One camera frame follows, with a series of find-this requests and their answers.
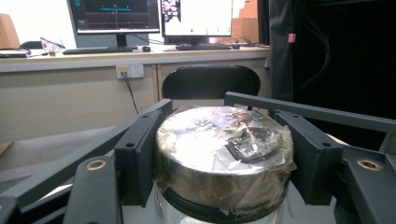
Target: foil covering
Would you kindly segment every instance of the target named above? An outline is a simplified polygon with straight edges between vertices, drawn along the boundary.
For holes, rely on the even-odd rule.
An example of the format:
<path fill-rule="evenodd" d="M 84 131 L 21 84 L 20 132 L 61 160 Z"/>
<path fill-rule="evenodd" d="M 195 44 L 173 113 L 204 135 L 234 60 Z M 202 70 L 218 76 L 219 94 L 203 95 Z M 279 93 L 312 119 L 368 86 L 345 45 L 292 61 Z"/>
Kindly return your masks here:
<path fill-rule="evenodd" d="M 296 168 L 288 127 L 241 108 L 187 105 L 165 120 L 156 141 L 160 190 L 225 213 L 277 207 Z"/>

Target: pink tag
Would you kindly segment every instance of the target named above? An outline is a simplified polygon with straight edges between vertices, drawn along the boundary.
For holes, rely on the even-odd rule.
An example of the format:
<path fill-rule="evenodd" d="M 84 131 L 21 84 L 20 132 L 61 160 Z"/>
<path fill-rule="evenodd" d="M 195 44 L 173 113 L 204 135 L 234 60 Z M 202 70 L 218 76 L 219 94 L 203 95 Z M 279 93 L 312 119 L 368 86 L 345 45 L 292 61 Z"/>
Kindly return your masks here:
<path fill-rule="evenodd" d="M 294 43 L 296 41 L 296 34 L 289 34 L 289 43 Z"/>

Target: gray surface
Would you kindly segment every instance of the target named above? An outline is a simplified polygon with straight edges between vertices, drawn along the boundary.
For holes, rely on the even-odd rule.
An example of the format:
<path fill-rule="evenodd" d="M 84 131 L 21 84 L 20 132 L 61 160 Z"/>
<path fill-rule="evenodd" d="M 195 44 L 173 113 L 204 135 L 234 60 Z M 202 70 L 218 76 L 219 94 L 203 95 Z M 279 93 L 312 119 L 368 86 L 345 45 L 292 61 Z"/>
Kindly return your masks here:
<path fill-rule="evenodd" d="M 85 145 L 94 137 L 111 128 L 91 130 L 81 133 L 68 133 L 51 137 L 15 142 L 0 156 L 0 192 L 12 187 L 26 176 L 55 162 L 73 150 Z M 283 204 L 284 224 L 335 224 L 333 217 L 334 201 L 331 206 L 307 206 L 293 185 Z M 163 223 L 162 216 L 151 193 L 146 208 L 139 206 L 123 207 L 124 223 Z"/>

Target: computer monitor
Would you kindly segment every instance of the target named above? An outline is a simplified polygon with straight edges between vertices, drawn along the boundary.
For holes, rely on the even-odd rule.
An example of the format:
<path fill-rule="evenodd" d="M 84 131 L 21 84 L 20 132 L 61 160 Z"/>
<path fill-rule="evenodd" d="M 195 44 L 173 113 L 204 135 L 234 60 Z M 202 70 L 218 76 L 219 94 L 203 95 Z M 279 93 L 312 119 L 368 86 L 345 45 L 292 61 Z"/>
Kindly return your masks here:
<path fill-rule="evenodd" d="M 163 37 L 197 45 L 231 36 L 233 0 L 161 0 L 161 15 Z"/>
<path fill-rule="evenodd" d="M 160 32 L 158 0 L 67 0 L 77 35 L 115 35 L 127 46 L 128 34 Z"/>

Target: keyboard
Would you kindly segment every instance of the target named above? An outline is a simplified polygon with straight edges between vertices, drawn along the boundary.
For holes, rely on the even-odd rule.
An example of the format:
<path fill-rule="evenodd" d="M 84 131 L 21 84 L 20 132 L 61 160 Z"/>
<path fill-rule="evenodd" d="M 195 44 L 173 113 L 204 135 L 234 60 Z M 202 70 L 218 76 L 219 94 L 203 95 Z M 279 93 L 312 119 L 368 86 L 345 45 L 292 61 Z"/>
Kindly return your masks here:
<path fill-rule="evenodd" d="M 176 46 L 177 50 L 212 50 L 212 49 L 231 49 L 230 45 L 225 44 L 181 44 Z"/>
<path fill-rule="evenodd" d="M 108 48 L 86 48 L 66 49 L 63 54 L 96 54 L 96 53 L 123 53 L 132 52 L 137 47 L 108 47 Z"/>

